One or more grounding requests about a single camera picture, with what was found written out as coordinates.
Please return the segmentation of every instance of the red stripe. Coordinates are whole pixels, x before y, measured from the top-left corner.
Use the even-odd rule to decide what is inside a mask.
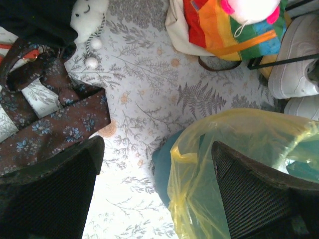
[[[189,42],[206,47],[205,33],[200,26],[198,12],[209,0],[183,0],[184,14],[188,24]]]

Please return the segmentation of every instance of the plush toy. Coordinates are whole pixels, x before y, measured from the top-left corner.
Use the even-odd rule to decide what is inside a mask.
[[[267,20],[277,21],[280,0],[221,0],[222,9],[242,26]]]
[[[90,69],[98,66],[97,59],[92,57],[91,49],[102,48],[102,42],[98,37],[105,25],[108,6],[109,0],[77,0],[73,6],[70,25],[78,33],[74,42],[77,45],[86,43],[85,66]]]

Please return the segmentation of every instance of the colorful striped bag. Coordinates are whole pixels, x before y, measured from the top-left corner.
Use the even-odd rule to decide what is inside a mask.
[[[280,16],[274,24],[265,20],[246,25],[234,37],[241,25],[224,12],[220,0],[183,0],[189,42],[231,61],[277,54],[287,28],[284,18],[287,1],[281,1]]]

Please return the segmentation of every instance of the plastic bag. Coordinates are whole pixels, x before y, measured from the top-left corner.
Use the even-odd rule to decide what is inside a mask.
[[[178,236],[230,238],[212,162],[213,142],[286,173],[287,161],[318,170],[318,129],[319,121],[255,109],[225,111],[189,126],[170,151],[167,192]]]

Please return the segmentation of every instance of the shoe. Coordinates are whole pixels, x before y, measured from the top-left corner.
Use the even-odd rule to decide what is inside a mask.
[[[308,14],[296,18],[288,27],[277,61],[319,53],[319,15]],[[317,59],[274,66],[268,88],[276,99],[319,94],[317,82],[308,73]]]
[[[284,113],[319,120],[319,95],[290,99]]]

